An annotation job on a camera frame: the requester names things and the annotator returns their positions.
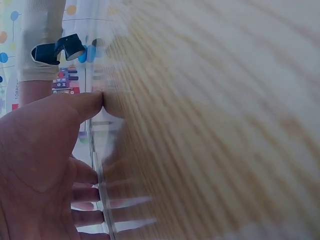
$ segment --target finger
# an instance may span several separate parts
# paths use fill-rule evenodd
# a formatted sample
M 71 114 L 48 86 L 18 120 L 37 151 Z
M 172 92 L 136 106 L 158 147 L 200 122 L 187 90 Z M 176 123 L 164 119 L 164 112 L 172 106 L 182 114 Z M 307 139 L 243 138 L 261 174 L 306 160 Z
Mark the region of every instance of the finger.
M 126 199 L 116 199 L 116 200 L 110 200 L 110 207 L 112 209 L 120 208 L 126 203 Z
M 154 206 L 151 206 L 150 203 L 138 204 L 130 207 L 114 208 L 111 213 L 115 223 L 152 219 L 155 217 L 154 211 L 151 210 L 152 207 Z
M 79 232 L 81 240 L 110 240 L 110 237 L 106 233 L 90 234 L 86 232 Z
M 76 227 L 98 225 L 104 222 L 102 211 L 78 211 L 71 210 L 73 223 Z
M 75 182 L 82 184 L 97 184 L 98 183 L 98 174 L 86 163 L 75 159 L 69 158 L 70 161 L 76 167 L 76 179 Z
M 93 209 L 95 209 L 95 205 L 91 202 L 75 202 L 72 203 L 71 206 L 83 211 L 92 211 Z
M 116 239 L 121 240 L 158 240 L 158 239 L 168 239 L 165 231 L 162 231 L 157 227 L 156 223 L 147 223 L 153 220 L 146 219 L 146 225 L 134 229 L 123 230 L 115 233 Z
M 132 180 L 122 180 L 109 183 L 106 186 L 106 191 L 111 200 L 131 199 L 146 195 L 146 193 L 142 192 L 143 190 L 139 188 L 137 181 Z
M 75 94 L 67 104 L 79 113 L 81 122 L 84 122 L 100 112 L 103 106 L 103 94 L 101 91 Z
M 72 203 L 98 202 L 99 200 L 99 190 L 95 187 L 72 189 Z

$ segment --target hand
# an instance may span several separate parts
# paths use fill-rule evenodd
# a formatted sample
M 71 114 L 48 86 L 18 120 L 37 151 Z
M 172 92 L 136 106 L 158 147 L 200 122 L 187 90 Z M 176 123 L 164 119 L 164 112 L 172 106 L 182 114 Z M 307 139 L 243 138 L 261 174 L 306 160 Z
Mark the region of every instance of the hand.
M 99 199 L 83 185 L 96 184 L 97 174 L 70 156 L 80 124 L 102 102 L 101 92 L 55 94 L 0 119 L 0 239 L 109 239 L 76 229 L 102 223 L 102 212 L 71 210 L 71 202 Z

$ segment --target wooden surface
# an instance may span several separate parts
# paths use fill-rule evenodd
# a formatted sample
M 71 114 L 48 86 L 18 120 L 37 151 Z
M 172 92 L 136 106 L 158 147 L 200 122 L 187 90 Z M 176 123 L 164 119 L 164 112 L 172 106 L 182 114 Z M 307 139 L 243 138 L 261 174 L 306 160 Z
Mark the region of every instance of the wooden surface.
M 320 239 L 320 1 L 111 3 L 94 142 L 113 221 L 148 220 L 116 239 Z

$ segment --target blue circle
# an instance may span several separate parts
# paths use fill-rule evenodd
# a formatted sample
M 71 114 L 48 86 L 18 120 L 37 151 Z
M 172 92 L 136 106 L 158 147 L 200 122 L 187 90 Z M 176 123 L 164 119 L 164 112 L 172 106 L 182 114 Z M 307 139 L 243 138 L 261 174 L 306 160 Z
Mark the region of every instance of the blue circle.
M 88 49 L 86 45 L 83 45 L 83 47 L 85 48 L 85 52 L 78 57 L 79 62 L 82 64 L 87 60 L 87 49 Z
M 13 12 L 11 13 L 11 17 L 10 17 L 10 18 L 11 18 L 12 21 L 17 20 L 18 17 L 19 17 L 19 13 L 18 13 L 17 11 L 13 11 Z
M 96 52 L 97 52 L 97 49 L 95 46 L 93 45 L 89 45 L 88 48 L 87 48 L 87 56 L 86 56 L 86 61 L 88 63 L 93 63 L 94 60 L 95 60 L 95 57 L 96 57 Z
M 0 53 L 0 62 L 4 64 L 8 62 L 8 55 L 5 52 Z

